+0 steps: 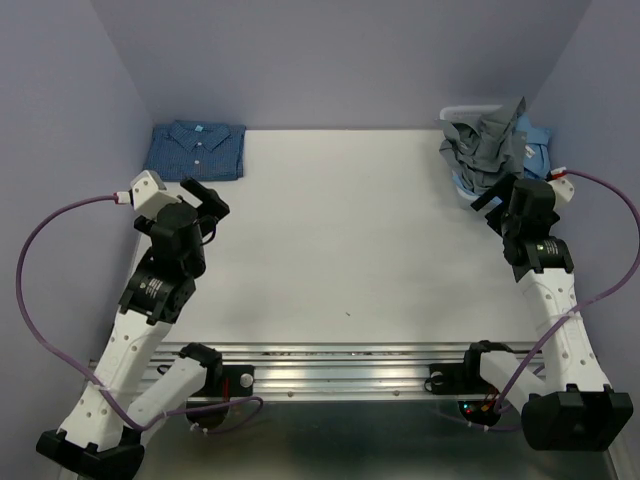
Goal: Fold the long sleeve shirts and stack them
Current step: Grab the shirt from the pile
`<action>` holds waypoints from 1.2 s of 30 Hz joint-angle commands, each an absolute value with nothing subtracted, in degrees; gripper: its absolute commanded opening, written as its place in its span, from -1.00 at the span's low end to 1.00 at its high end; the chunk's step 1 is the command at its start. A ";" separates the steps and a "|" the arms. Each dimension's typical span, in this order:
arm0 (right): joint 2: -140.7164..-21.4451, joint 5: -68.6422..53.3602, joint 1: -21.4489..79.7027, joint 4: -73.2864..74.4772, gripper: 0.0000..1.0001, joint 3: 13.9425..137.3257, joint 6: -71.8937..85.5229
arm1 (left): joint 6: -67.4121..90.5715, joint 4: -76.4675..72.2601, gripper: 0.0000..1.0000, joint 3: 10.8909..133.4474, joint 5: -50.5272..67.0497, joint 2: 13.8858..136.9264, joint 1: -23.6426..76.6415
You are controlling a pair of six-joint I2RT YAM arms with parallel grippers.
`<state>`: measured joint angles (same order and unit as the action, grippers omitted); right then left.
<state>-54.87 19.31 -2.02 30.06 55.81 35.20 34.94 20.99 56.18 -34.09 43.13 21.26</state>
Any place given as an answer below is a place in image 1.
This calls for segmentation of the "grey long sleeve shirt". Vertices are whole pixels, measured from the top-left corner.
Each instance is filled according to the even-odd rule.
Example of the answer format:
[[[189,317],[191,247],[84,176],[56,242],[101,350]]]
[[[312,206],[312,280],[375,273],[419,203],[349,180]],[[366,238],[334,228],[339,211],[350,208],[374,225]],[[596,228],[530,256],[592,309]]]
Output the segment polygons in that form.
[[[489,113],[439,122],[439,152],[464,188],[481,195],[508,174],[524,177],[527,134],[516,124],[525,112],[519,97]]]

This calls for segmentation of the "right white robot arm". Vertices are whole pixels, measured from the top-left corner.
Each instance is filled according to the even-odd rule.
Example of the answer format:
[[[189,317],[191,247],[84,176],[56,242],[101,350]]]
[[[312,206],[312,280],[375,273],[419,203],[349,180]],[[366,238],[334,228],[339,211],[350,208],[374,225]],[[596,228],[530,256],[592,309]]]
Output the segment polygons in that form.
[[[501,238],[503,255],[525,297],[537,342],[523,359],[499,342],[471,344],[459,363],[429,367],[424,388],[456,395],[463,421],[500,431],[501,416],[519,414],[517,429],[538,451],[605,451],[631,418],[629,394],[616,391],[600,367],[575,292],[574,262],[551,228],[574,194],[571,171],[546,179],[505,175],[475,200],[475,211],[498,202],[485,219]]]

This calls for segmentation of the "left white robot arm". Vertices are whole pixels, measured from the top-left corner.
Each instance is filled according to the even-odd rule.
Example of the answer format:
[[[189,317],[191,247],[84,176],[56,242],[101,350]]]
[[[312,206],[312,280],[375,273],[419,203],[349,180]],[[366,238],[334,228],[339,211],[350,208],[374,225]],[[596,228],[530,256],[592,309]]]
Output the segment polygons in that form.
[[[181,187],[194,206],[171,194],[153,171],[136,177],[115,196],[137,213],[136,230],[151,245],[135,267],[96,368],[62,424],[43,432],[37,452],[85,479],[132,479],[145,455],[144,443],[196,391],[215,392],[222,382],[222,356],[192,343],[142,395],[138,384],[159,344],[177,322],[206,270],[204,247],[229,206],[213,189],[186,177]]]

